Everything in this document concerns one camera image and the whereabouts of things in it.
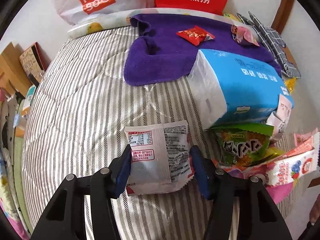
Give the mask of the small pink snack packet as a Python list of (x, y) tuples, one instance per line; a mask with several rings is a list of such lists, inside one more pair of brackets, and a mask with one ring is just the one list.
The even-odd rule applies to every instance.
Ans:
[(312, 132), (309, 133), (305, 133), (305, 134), (297, 134), (294, 133), (293, 137), (294, 137), (294, 143), (295, 146), (298, 147), (299, 145), (301, 145), (304, 141), (308, 140), (310, 137), (312, 137), (314, 134), (316, 134), (317, 132), (319, 132), (318, 128), (315, 128)]

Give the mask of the blue tissue pack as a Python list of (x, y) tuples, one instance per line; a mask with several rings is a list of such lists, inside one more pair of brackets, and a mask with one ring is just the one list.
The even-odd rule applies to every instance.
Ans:
[(200, 49), (187, 79), (204, 130), (264, 121), (277, 110), (280, 99), (294, 106), (271, 65), (242, 55)]

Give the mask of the brown cardboard box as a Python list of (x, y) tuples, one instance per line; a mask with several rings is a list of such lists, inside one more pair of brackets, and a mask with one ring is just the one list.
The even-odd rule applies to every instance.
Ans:
[(4, 88), (10, 95), (19, 92), (26, 97), (32, 84), (19, 61), (18, 51), (11, 42), (1, 52), (0, 68), (1, 88)]

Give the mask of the yellow snack packet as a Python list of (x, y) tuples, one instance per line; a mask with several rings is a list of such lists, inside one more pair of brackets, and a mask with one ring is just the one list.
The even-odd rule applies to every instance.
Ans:
[(292, 92), (295, 89), (296, 81), (297, 81), (296, 77), (293, 77), (284, 81), (285, 86), (287, 87), (287, 90), (289, 91), (290, 94), (292, 94)]

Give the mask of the striped quilted mattress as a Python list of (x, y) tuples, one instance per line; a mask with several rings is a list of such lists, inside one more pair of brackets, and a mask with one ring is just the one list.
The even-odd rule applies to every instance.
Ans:
[[(142, 87), (124, 81), (124, 64), (138, 32), (116, 28), (68, 40), (37, 88), (22, 153), (22, 183), (32, 226), (68, 174), (84, 177), (124, 150), (127, 126), (186, 120), (188, 139), (214, 155), (188, 81)], [(122, 239), (201, 239), (211, 202), (192, 180), (169, 194), (112, 200)]]

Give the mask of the patterned kraft box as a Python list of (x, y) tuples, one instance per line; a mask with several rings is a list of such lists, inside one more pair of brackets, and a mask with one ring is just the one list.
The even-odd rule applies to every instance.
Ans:
[(47, 66), (44, 64), (37, 42), (32, 44), (19, 56), (19, 61), (33, 85), (37, 85), (43, 80)]

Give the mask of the white pink paper label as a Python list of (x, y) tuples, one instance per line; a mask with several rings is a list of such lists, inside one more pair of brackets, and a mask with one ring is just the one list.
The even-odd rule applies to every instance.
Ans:
[(273, 126), (271, 140), (278, 141), (285, 132), (292, 111), (292, 102), (284, 95), (279, 95), (278, 107), (267, 119), (266, 124)]

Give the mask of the red snack packet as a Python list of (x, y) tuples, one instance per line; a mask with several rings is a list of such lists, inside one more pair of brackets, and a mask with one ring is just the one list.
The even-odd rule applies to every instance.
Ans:
[(210, 41), (215, 38), (213, 34), (196, 25), (193, 28), (178, 31), (176, 35), (195, 46), (199, 46), (202, 42)]

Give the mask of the purple towel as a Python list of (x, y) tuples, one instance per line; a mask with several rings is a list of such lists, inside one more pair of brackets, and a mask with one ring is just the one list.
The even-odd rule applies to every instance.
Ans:
[[(281, 67), (263, 46), (242, 46), (232, 38), (231, 25), (204, 17), (175, 14), (138, 14), (130, 20), (139, 37), (129, 49), (124, 79), (131, 86), (169, 82), (188, 75), (199, 49), (215, 49), (263, 61), (281, 73)], [(177, 32), (200, 27), (214, 39), (195, 46)]]

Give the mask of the pink Toy Story candy packet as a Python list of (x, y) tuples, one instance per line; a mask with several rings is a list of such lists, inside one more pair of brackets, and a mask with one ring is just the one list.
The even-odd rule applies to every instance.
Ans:
[(252, 167), (236, 165), (226, 166), (214, 160), (217, 168), (221, 168), (230, 175), (248, 179), (256, 176), (268, 186), (276, 187), (290, 184), (298, 178), (317, 169), (319, 161), (319, 133), (315, 133), (297, 148), (273, 160)]

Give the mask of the white pink snack packet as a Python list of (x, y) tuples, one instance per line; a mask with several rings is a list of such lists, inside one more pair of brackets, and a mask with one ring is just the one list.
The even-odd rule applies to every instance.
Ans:
[(131, 146), (129, 196), (172, 193), (193, 179), (186, 120), (124, 129)]

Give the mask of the green snack packet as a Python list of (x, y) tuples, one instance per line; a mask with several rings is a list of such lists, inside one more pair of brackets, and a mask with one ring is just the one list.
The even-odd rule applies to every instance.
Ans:
[(267, 149), (273, 129), (266, 124), (243, 123), (216, 126), (209, 131), (219, 143), (223, 164), (250, 167), (270, 157)]

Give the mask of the brown wooden door frame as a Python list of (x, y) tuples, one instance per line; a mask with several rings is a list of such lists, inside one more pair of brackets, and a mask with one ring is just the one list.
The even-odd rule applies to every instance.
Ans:
[(274, 20), (271, 24), (271, 28), (281, 34), (285, 28), (287, 20), (291, 14), (295, 0), (281, 0)]

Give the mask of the navy plaid fabric bag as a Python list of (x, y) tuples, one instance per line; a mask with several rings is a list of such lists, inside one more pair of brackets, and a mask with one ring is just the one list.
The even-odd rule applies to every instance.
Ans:
[(271, 52), (275, 61), (281, 66), (281, 74), (288, 78), (301, 78), (296, 61), (281, 35), (271, 27), (263, 25), (251, 12), (249, 16), (250, 20), (237, 13), (237, 17), (255, 30), (260, 41)]

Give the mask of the pink foil snack packet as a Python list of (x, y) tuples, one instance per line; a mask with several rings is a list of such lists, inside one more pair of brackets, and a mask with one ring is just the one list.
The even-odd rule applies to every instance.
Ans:
[(242, 46), (260, 46), (251, 31), (246, 27), (232, 25), (231, 33), (233, 40)]

